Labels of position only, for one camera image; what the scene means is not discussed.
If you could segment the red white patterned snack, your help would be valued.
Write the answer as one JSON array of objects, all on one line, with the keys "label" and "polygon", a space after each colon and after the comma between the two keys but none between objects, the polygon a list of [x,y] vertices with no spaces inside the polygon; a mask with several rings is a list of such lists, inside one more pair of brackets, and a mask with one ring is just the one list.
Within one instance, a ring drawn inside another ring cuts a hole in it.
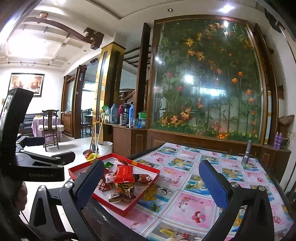
[{"label": "red white patterned snack", "polygon": [[116,178],[116,172],[113,171],[106,171],[104,173],[104,181],[106,184],[113,183]]}]

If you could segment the green snack packet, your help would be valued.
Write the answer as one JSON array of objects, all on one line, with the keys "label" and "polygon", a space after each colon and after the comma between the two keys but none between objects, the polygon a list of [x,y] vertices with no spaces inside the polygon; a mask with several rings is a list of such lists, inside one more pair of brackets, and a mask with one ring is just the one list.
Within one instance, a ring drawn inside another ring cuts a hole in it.
[{"label": "green snack packet", "polygon": [[109,168],[111,166],[113,166],[113,164],[111,162],[104,163],[104,168]]}]

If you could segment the brown gold snack packet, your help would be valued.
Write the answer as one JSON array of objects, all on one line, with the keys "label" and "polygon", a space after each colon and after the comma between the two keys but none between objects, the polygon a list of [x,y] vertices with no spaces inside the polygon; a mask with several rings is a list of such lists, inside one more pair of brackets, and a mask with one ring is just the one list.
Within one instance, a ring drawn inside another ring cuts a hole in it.
[{"label": "brown gold snack packet", "polygon": [[116,183],[115,184],[115,192],[109,196],[109,202],[118,202],[118,201],[126,201],[130,202],[136,199],[135,191],[135,183],[133,182],[125,182],[125,183]]}]

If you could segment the large red tissue pack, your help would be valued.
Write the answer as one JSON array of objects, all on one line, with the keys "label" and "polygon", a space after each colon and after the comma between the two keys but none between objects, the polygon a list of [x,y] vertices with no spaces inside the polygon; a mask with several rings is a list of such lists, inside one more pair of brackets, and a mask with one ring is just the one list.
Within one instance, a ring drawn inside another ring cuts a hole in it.
[{"label": "large red tissue pack", "polygon": [[133,166],[119,165],[114,183],[134,183]]}]

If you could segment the red flower snack packet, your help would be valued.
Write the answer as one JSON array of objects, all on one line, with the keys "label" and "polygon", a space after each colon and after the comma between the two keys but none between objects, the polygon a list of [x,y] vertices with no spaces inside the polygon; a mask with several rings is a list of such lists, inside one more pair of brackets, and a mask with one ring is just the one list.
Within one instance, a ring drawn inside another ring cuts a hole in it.
[{"label": "red flower snack packet", "polygon": [[149,183],[152,181],[152,178],[148,174],[134,174],[133,177],[135,182],[139,183]]}]

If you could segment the silver flashlight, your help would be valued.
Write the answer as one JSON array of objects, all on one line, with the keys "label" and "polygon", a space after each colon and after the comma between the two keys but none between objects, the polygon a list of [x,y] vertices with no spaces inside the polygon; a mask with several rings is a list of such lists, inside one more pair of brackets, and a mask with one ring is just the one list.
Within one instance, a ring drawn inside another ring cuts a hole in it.
[{"label": "silver flashlight", "polygon": [[245,154],[244,154],[243,159],[242,159],[243,164],[248,163],[249,156],[250,156],[250,151],[251,151],[251,146],[252,146],[252,140],[249,140],[248,144],[247,144],[247,147],[246,147]]}]

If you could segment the red white shallow box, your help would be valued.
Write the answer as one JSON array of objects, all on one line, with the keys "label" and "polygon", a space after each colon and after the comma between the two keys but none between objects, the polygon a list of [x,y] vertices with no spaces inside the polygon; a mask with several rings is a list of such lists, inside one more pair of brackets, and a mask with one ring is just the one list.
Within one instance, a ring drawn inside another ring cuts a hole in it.
[{"label": "red white shallow box", "polygon": [[97,158],[103,174],[92,197],[115,213],[125,216],[157,180],[160,170],[111,153]]}]

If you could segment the wooden chair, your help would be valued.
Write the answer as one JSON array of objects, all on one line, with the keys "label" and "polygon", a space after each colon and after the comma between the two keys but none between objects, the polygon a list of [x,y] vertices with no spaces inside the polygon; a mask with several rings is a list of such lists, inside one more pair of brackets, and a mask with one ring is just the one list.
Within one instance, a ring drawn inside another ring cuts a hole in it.
[{"label": "wooden chair", "polygon": [[55,109],[48,109],[43,110],[42,120],[43,123],[38,126],[38,129],[42,133],[42,137],[44,138],[45,142],[43,147],[45,151],[47,151],[48,147],[56,146],[59,149],[59,137],[58,132],[62,132],[63,125],[59,125],[57,122],[58,118],[58,110]]}]

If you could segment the white bucket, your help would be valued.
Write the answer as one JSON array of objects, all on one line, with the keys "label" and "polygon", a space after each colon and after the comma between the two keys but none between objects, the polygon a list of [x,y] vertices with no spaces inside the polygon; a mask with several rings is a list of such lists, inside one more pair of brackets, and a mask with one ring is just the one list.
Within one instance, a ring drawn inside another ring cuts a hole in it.
[{"label": "white bucket", "polygon": [[105,156],[113,153],[113,142],[103,141],[98,143],[99,156]]}]

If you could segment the floral plastic tablecloth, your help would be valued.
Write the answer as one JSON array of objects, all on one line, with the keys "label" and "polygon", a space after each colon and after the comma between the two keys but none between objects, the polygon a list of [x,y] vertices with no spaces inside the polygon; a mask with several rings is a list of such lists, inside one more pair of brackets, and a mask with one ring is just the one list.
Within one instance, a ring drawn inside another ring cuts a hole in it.
[{"label": "floral plastic tablecloth", "polygon": [[127,213],[113,216],[148,240],[201,240],[222,213],[215,205],[199,174],[199,164],[207,160],[229,182],[243,188],[266,189],[273,214],[275,240],[281,240],[293,219],[260,162],[241,156],[165,143],[140,154],[135,161],[156,169],[160,174],[138,203]]}]

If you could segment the wooden side cabinet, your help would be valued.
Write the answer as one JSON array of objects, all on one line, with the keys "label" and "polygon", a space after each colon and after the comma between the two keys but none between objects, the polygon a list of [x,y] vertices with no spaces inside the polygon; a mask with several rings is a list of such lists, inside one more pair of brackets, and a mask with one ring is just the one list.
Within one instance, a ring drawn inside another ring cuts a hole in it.
[{"label": "wooden side cabinet", "polygon": [[147,149],[147,130],[127,126],[103,124],[103,141],[113,143],[113,153],[123,157],[138,154]]}]

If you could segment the purple spray bottles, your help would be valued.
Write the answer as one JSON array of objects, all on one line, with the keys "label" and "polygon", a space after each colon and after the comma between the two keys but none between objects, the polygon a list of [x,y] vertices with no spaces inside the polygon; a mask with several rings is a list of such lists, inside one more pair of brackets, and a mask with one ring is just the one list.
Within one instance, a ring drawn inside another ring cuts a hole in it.
[{"label": "purple spray bottles", "polygon": [[273,147],[274,147],[275,149],[280,149],[281,142],[282,142],[282,133],[278,133],[278,132],[277,132],[277,133],[275,134]]}]

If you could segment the blue water jug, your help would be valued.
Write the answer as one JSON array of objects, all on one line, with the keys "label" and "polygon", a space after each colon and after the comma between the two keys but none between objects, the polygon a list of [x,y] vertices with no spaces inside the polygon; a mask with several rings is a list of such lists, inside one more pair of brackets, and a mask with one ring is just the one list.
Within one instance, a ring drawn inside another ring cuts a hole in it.
[{"label": "blue water jug", "polygon": [[119,115],[118,115],[119,106],[117,103],[114,103],[110,109],[111,115],[111,124],[119,124]]}]

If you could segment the glass flower display panel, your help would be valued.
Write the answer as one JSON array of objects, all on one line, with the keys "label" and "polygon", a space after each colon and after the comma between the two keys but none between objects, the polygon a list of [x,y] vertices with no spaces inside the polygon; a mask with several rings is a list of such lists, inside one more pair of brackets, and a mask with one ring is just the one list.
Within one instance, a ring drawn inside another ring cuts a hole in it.
[{"label": "glass flower display panel", "polygon": [[266,85],[246,20],[186,15],[154,22],[149,128],[262,144]]}]

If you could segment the framed wall picture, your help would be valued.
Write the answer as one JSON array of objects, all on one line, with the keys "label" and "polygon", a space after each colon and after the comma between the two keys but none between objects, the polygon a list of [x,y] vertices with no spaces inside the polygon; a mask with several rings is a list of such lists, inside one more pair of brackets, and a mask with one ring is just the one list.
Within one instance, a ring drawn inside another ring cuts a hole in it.
[{"label": "framed wall picture", "polygon": [[41,97],[44,78],[44,74],[12,73],[8,90],[19,87],[33,92],[34,97]]}]

